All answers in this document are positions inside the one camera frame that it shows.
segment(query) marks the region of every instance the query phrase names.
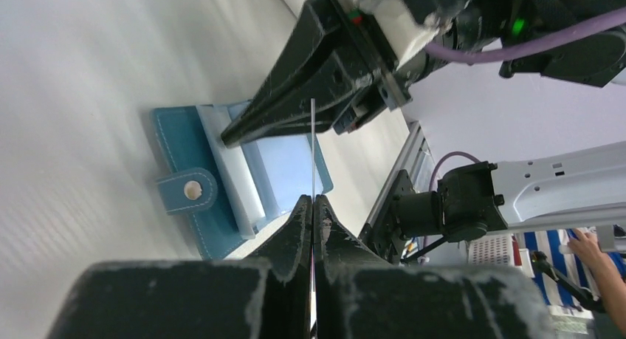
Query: white vent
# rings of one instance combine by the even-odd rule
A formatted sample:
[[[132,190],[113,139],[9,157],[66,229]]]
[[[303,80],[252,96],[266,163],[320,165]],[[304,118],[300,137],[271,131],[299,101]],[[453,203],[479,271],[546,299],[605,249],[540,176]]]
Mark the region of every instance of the white vent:
[[[497,264],[515,266],[513,238],[510,234],[485,236],[469,244],[470,264]]]

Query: white table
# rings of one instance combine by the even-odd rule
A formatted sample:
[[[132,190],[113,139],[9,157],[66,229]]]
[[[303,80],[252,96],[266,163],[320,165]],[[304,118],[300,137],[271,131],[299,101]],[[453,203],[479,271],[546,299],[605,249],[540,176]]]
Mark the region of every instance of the white table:
[[[165,215],[148,113],[251,97],[295,18],[281,0],[0,0],[0,338],[42,338],[104,260],[197,258]],[[399,112],[320,136],[358,233],[407,135]]]

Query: person's arm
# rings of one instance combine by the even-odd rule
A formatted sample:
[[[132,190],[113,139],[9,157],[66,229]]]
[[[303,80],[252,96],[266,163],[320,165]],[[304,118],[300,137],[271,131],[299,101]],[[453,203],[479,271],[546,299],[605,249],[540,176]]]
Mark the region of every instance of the person's arm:
[[[626,284],[613,260],[600,250],[596,235],[577,229],[574,232],[578,239],[570,240],[568,246],[591,270],[607,314],[626,336]]]

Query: striped fabric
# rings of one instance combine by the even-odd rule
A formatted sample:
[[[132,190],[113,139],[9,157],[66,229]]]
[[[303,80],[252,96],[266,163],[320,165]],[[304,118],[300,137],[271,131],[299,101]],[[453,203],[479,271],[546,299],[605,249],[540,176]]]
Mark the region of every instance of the striped fabric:
[[[576,235],[572,230],[548,230],[528,232],[523,234],[524,243],[529,250],[539,250],[546,254],[548,262],[556,267],[561,273],[566,274],[575,284],[590,289],[595,296],[599,296],[596,282],[591,277],[591,272],[586,265],[573,254],[561,254],[559,245],[567,244],[570,238],[575,239]],[[617,253],[609,253],[613,263],[622,276],[626,275],[626,265],[621,256]],[[541,274],[534,277],[543,299],[546,304],[564,307],[579,307],[578,301],[571,294],[558,286],[556,282],[547,275]]]

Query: white stitching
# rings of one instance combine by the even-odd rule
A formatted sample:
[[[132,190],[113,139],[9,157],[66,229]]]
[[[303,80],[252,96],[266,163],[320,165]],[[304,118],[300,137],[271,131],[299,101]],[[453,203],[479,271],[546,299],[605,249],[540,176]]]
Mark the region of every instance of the white stitching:
[[[180,210],[187,210],[188,208],[199,208],[200,206],[204,206],[204,205],[208,204],[208,203],[211,201],[211,196],[213,195],[213,182],[211,182],[211,179],[209,179],[206,175],[204,175],[204,174],[202,174],[202,173],[197,173],[197,172],[196,172],[196,173],[189,173],[189,174],[181,175],[180,177],[174,177],[174,178],[167,179],[167,180],[165,180],[165,181],[163,181],[163,182],[160,182],[159,184],[162,184],[162,183],[164,183],[164,182],[170,182],[170,181],[175,180],[175,179],[178,179],[178,178],[190,177],[190,176],[192,176],[192,175],[199,175],[199,176],[201,176],[201,177],[204,177],[204,178],[205,178],[205,179],[209,182],[209,188],[210,188],[210,190],[209,190],[209,196],[208,196],[208,198],[207,198],[204,202],[201,202],[201,203],[199,203],[199,204],[197,204],[197,205],[184,206],[183,208],[173,208],[173,209],[171,209],[171,210],[167,210],[167,212],[174,212],[174,211],[180,211]]]
[[[183,113],[184,109],[174,110],[173,112]],[[168,140],[165,138],[165,134],[163,133],[163,126],[161,126],[161,114],[156,116],[156,124],[159,125],[159,130],[161,131],[161,136],[163,137],[163,144],[165,144],[165,149],[167,150],[168,156],[170,156],[170,160],[172,161],[172,166],[176,171],[178,168],[176,167],[176,162],[174,162],[174,157],[172,152],[170,151],[170,146],[168,145]],[[202,243],[202,247],[204,248],[204,254],[207,258],[212,259],[213,257],[209,254],[209,248],[207,247],[207,242],[204,241],[204,237],[202,236],[202,232],[200,232],[200,226],[198,225],[198,219],[196,218],[196,214],[192,213],[191,218],[193,219],[193,223],[196,226],[196,231],[198,232],[198,236],[200,236],[200,242]]]

